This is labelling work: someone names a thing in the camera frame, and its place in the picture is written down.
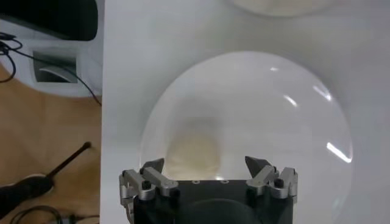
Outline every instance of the bolt head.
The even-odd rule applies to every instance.
[[[282,179],[277,178],[276,180],[274,180],[274,186],[276,188],[283,188],[284,185],[285,185],[285,182]]]
[[[152,188],[152,183],[148,180],[142,182],[142,190],[150,190]]]

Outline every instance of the black cable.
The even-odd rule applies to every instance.
[[[4,80],[0,80],[0,83],[6,83],[6,82],[9,82],[11,81],[15,74],[16,74],[16,64],[15,62],[13,61],[12,57],[9,55],[9,52],[12,51],[12,50],[19,50],[23,47],[22,43],[20,43],[19,41],[15,41],[19,44],[18,47],[10,47],[8,44],[6,44],[5,42],[3,42],[2,40],[4,41],[12,41],[13,38],[15,38],[15,36],[13,35],[9,35],[7,33],[3,33],[3,32],[0,32],[0,55],[1,56],[6,56],[11,64],[12,64],[12,72],[11,72],[11,75],[10,77],[4,79]]]
[[[60,165],[58,165],[54,170],[52,170],[46,176],[50,179],[53,178],[54,176],[56,176],[56,174],[59,171],[61,171],[64,167],[66,167],[66,165],[68,165],[71,161],[73,161],[76,157],[78,157],[86,149],[89,149],[91,146],[92,146],[92,144],[90,142],[84,143],[84,145],[82,145],[82,147],[79,150],[77,150],[75,153],[73,153],[69,158],[67,158],[64,162],[62,162]]]
[[[17,54],[20,54],[22,56],[25,56],[27,58],[30,58],[32,60],[35,60],[35,61],[40,61],[44,64],[47,64],[47,65],[52,65],[52,66],[55,66],[55,67],[58,67],[68,73],[70,73],[72,76],[74,76],[78,81],[80,81],[86,88],[87,90],[91,93],[93,99],[96,101],[97,104],[99,104],[99,106],[102,106],[102,103],[100,102],[100,100],[98,99],[98,97],[96,97],[95,93],[92,91],[92,89],[75,73],[73,72],[72,70],[62,66],[62,65],[59,65],[59,64],[56,64],[56,63],[53,63],[51,61],[46,61],[46,60],[42,60],[40,58],[36,58],[36,57],[33,57],[31,55],[28,55],[28,54],[25,54],[23,52],[20,52],[19,50],[23,47],[23,44],[16,40],[15,39],[16,36],[14,35],[11,35],[11,34],[7,34],[7,33],[4,33],[4,32],[0,32],[0,55],[5,55],[8,57],[8,59],[11,61],[11,64],[12,64],[12,73],[10,75],[10,77],[4,79],[4,80],[0,80],[0,83],[5,83],[5,82],[9,82],[11,81],[15,74],[16,74],[16,65],[15,65],[15,62],[13,61],[12,57],[9,55],[9,52],[10,51],[13,51]],[[19,46],[17,47],[10,47],[8,44],[6,44],[5,42],[3,41],[13,41],[13,42],[16,42],[19,44]]]
[[[63,224],[61,215],[58,212],[58,210],[56,210],[55,208],[53,208],[51,206],[47,206],[47,205],[35,206],[35,207],[29,208],[27,210],[24,210],[24,211],[21,211],[21,212],[17,213],[11,219],[10,224],[19,224],[20,221],[23,219],[23,217],[25,217],[26,215],[30,214],[31,212],[35,212],[35,211],[48,212],[48,213],[52,214],[55,217],[55,220],[56,220],[57,224]]]

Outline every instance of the transparent plastic dome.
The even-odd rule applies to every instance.
[[[261,52],[200,63],[161,96],[141,145],[141,163],[165,158],[163,173],[175,180],[247,180],[245,156],[297,170],[298,223],[338,215],[352,143],[338,103],[310,71]]]

